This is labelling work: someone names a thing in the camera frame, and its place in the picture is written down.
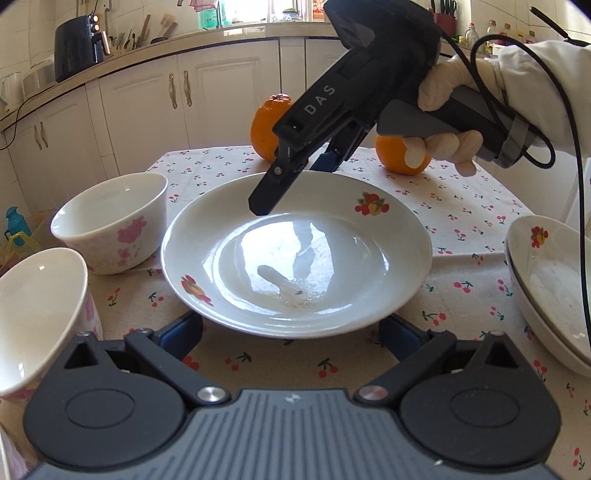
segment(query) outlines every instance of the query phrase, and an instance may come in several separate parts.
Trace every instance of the blue thermos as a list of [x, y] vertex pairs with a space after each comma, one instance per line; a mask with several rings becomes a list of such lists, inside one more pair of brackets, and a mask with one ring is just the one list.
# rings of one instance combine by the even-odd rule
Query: blue thermos
[[[16, 235], [18, 232], [24, 232], [28, 236], [31, 236], [31, 229], [27, 225], [25, 217], [17, 212], [17, 207], [10, 207], [6, 212], [6, 218], [8, 219], [8, 230], [4, 232], [4, 236], [8, 240], [8, 235]], [[18, 247], [22, 247], [25, 242], [22, 238], [15, 238], [14, 243]]]

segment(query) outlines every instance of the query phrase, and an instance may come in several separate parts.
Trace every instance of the gray ribbed panel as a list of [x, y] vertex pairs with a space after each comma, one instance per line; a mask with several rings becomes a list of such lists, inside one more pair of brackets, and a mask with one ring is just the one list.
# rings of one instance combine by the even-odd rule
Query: gray ribbed panel
[[417, 451], [387, 410], [342, 390], [245, 390], [199, 410], [167, 451], [112, 473], [43, 465], [31, 480], [550, 480], [542, 466], [505, 475], [454, 471]]

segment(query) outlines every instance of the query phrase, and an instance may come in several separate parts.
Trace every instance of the cherry print tablecloth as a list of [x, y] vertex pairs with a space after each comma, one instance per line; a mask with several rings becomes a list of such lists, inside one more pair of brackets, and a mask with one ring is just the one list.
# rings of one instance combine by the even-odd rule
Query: cherry print tablecloth
[[[208, 190], [266, 168], [268, 163], [251, 147], [228, 147], [169, 153], [150, 170], [170, 181], [170, 223]], [[548, 464], [563, 478], [590, 478], [591, 381], [558, 363], [526, 325], [502, 253], [508, 225], [531, 212], [485, 172], [466, 179], [447, 163], [432, 162], [415, 177], [398, 176], [384, 170], [373, 149], [360, 148], [339, 174], [394, 194], [431, 234], [431, 273], [399, 313], [422, 329], [448, 329], [458, 338], [506, 331], [560, 406], [563, 428]], [[156, 330], [186, 311], [168, 287], [156, 255], [124, 274], [91, 275], [90, 285], [108, 339], [121, 338], [135, 327]], [[243, 387], [345, 387], [352, 392], [396, 363], [380, 345], [376, 326], [293, 341], [250, 336], [211, 321], [184, 361], [233, 393]], [[0, 420], [7, 409], [0, 405]], [[12, 432], [22, 437], [14, 422]]]

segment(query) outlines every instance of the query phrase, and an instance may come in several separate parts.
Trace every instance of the plate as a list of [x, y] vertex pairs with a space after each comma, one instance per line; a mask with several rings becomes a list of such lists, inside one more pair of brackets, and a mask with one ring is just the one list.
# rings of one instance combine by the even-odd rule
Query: plate
[[556, 360], [566, 368], [579, 375], [591, 378], [591, 365], [588, 365], [585, 361], [580, 359], [578, 355], [575, 355], [575, 353], [568, 348], [560, 338], [558, 338], [532, 305], [532, 299], [525, 291], [517, 272], [515, 272], [515, 265], [512, 262], [506, 243], [505, 256], [509, 266], [509, 273], [511, 274], [511, 284], [513, 285], [513, 291], [515, 292], [515, 302], [538, 340], [556, 358]]
[[[551, 218], [531, 215], [509, 226], [507, 242], [515, 270], [536, 311], [568, 348], [591, 365], [581, 295], [579, 233]], [[586, 269], [591, 275], [588, 239], [586, 248]]]
[[243, 332], [319, 338], [377, 322], [421, 287], [431, 239], [395, 197], [304, 171], [271, 215], [257, 217], [248, 197], [262, 176], [211, 190], [170, 225], [163, 271], [190, 308]]

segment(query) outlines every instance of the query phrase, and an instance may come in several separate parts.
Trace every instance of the bowl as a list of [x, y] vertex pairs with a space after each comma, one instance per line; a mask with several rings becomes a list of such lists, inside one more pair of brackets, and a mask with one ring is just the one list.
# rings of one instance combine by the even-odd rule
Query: bowl
[[431, 240], [395, 197], [304, 171], [272, 214], [255, 216], [248, 197], [262, 175], [207, 192], [170, 225], [163, 272], [190, 308], [255, 335], [319, 338], [375, 323], [421, 287]]
[[[511, 223], [507, 244], [515, 270], [544, 323], [591, 365], [583, 314], [579, 233], [551, 218], [530, 215]], [[591, 275], [591, 241], [586, 239]]]
[[75, 333], [102, 338], [84, 259], [43, 250], [0, 278], [0, 398], [24, 406]]
[[66, 203], [51, 233], [100, 275], [121, 273], [152, 255], [166, 232], [168, 180], [132, 173], [104, 181]]
[[591, 378], [591, 365], [588, 365], [581, 360], [578, 355], [562, 342], [532, 305], [531, 299], [528, 298], [524, 286], [518, 279], [515, 267], [511, 261], [511, 254], [506, 245], [507, 242], [505, 242], [505, 257], [511, 275], [511, 284], [513, 285], [513, 290], [515, 292], [514, 298], [525, 321], [535, 333], [538, 340], [556, 358], [556, 360], [573, 372]]

